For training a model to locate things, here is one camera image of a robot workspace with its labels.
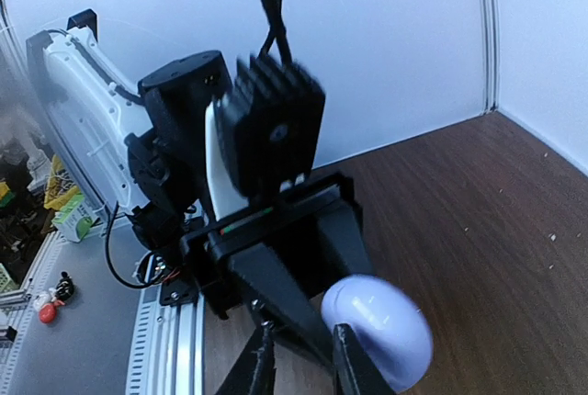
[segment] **brown wood surface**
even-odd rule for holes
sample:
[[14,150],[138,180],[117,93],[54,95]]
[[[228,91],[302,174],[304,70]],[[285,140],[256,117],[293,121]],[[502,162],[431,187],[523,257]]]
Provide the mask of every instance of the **brown wood surface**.
[[[360,155],[378,274],[423,309],[435,358],[412,394],[588,393],[588,179],[494,113]],[[253,325],[207,319],[207,394]],[[329,394],[320,369],[277,353],[276,394]]]

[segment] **red wire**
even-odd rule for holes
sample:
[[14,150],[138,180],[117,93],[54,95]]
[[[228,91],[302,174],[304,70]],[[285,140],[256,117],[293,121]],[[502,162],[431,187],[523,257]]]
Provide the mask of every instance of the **red wire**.
[[181,273],[181,272],[182,272],[182,270],[181,270],[181,269],[179,269],[179,268],[176,268],[174,271],[172,271],[172,272],[169,274],[169,276],[167,276],[167,277],[164,279],[164,282],[169,282],[171,279],[178,277],[178,276],[180,275],[180,273]]

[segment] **white plastic part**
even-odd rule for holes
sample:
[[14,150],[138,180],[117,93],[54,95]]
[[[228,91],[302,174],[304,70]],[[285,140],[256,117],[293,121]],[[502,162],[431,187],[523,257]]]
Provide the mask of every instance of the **white plastic part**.
[[333,331],[346,323],[390,387],[416,384],[433,358],[433,335],[414,303],[390,283],[373,276],[349,276],[324,295],[322,318]]
[[210,199],[217,220],[247,207],[247,199],[232,186],[231,178],[222,161],[217,127],[214,121],[212,103],[205,116],[206,177],[209,183]]
[[89,28],[72,28],[68,36],[51,33],[52,43],[44,51],[47,71],[67,98],[47,105],[47,114],[65,143],[61,150],[73,157],[92,188],[110,207],[117,201],[121,211],[130,212],[148,200],[133,183],[124,140],[130,133],[141,136],[152,123],[144,107],[117,94],[116,86],[100,77],[73,39],[117,85],[137,92],[100,50]]
[[41,291],[39,295],[33,300],[33,309],[39,312],[47,303],[51,303],[52,296],[48,291]]

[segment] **green object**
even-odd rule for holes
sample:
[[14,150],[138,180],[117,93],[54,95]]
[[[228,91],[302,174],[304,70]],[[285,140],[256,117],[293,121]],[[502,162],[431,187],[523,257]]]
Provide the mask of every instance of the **green object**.
[[239,228],[240,226],[244,225],[247,222],[250,222],[251,220],[257,219],[260,215],[266,215],[271,213],[274,210],[273,207],[268,207],[266,209],[262,209],[261,211],[259,211],[258,213],[254,214],[253,216],[249,216],[248,218],[245,218],[244,220],[240,220],[237,223],[228,225],[226,227],[224,227],[221,230],[221,234],[226,234],[227,232],[231,232],[233,231],[235,228]]
[[80,242],[97,219],[97,215],[86,202],[84,195],[77,194],[63,206],[52,222],[65,239]]
[[15,194],[12,191],[6,193],[2,200],[0,200],[0,209],[6,208],[14,198]]

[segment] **red toy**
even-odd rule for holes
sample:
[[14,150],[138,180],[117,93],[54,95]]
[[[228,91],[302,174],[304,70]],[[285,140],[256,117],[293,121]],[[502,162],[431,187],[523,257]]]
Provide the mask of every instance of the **red toy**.
[[47,303],[44,305],[39,311],[39,320],[41,320],[45,324],[49,324],[55,320],[57,317],[57,307],[63,306],[61,300],[55,300],[53,303]]

